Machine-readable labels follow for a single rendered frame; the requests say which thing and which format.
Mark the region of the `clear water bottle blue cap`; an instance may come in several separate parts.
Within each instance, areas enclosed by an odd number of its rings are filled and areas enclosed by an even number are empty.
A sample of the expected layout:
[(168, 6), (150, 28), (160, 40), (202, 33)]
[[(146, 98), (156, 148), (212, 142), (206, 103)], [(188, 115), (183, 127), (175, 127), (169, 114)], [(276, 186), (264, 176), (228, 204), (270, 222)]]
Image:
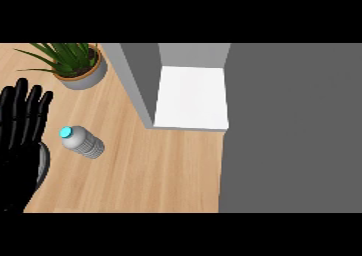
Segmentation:
[(95, 159), (103, 151), (101, 140), (82, 126), (64, 126), (58, 130), (63, 147), (89, 159)]

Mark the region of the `green plant in grey pot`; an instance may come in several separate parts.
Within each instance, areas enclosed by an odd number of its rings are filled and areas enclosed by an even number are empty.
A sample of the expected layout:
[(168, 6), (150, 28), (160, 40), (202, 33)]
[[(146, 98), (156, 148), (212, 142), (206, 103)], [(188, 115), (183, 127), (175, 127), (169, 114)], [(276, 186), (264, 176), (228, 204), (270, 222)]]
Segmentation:
[(104, 78), (107, 63), (97, 44), (89, 43), (32, 43), (42, 55), (17, 49), (17, 52), (38, 59), (48, 68), (29, 68), (29, 71), (51, 73), (70, 90), (87, 90)]

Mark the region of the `grey open cabinet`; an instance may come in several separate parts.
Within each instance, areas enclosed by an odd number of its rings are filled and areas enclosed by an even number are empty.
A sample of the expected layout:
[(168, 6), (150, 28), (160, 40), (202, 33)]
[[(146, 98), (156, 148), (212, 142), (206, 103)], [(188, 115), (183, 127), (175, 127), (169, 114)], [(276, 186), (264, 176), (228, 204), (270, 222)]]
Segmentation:
[(101, 47), (147, 129), (228, 129), (227, 43), (104, 43)]

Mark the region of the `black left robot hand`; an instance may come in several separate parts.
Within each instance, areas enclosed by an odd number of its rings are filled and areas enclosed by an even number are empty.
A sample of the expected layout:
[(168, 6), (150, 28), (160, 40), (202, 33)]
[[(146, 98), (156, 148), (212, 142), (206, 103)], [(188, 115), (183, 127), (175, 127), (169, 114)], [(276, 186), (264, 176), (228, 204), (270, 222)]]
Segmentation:
[(41, 142), (53, 92), (19, 78), (0, 93), (0, 214), (22, 214), (45, 177)]

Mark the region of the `dark grey cabinet door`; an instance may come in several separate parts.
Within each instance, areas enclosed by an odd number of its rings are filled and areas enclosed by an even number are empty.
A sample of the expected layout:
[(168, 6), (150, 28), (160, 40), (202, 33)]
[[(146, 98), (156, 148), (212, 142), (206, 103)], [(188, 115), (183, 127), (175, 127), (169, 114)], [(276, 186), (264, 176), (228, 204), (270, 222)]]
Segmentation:
[(218, 209), (362, 212), (362, 44), (236, 44)]

